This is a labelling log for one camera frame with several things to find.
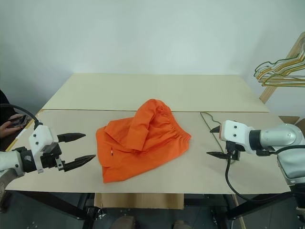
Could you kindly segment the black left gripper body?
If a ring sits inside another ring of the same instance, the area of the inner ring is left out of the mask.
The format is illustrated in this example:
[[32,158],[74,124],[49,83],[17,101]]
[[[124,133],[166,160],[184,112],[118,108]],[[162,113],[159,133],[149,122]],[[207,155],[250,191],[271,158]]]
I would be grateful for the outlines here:
[[43,168],[58,168],[59,171],[64,169],[64,161],[61,160],[61,149],[58,143],[49,153],[43,153],[41,164]]

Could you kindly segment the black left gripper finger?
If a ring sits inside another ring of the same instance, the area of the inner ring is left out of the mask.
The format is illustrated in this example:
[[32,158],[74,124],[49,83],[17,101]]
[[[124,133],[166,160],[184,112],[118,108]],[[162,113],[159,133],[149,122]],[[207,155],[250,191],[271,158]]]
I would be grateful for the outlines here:
[[57,135],[57,138],[58,138],[58,142],[67,143],[67,142],[78,140],[85,136],[86,136],[86,134],[82,134],[82,133],[65,133],[65,134]]
[[91,161],[93,158],[95,158],[96,155],[86,155],[79,158],[76,158],[74,161],[69,163],[63,163],[63,170],[64,172],[68,172],[70,170],[76,169],[78,167],[81,167]]

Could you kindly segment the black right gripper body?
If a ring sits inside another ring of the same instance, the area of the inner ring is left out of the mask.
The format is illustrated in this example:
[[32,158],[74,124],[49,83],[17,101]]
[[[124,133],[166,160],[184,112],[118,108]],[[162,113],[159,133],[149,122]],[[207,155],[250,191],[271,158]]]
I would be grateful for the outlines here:
[[227,160],[234,160],[234,161],[240,160],[240,152],[237,149],[235,142],[226,141],[225,149],[226,149]]

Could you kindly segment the bystander's bare hand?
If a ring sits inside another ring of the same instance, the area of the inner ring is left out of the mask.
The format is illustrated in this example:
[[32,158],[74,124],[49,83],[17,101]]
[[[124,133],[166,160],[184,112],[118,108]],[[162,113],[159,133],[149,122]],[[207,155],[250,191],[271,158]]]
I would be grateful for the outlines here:
[[11,121],[6,121],[5,123],[3,123],[0,126],[0,130],[4,131],[4,132],[15,132],[18,130],[21,130],[23,128],[23,126],[12,126],[12,122]]

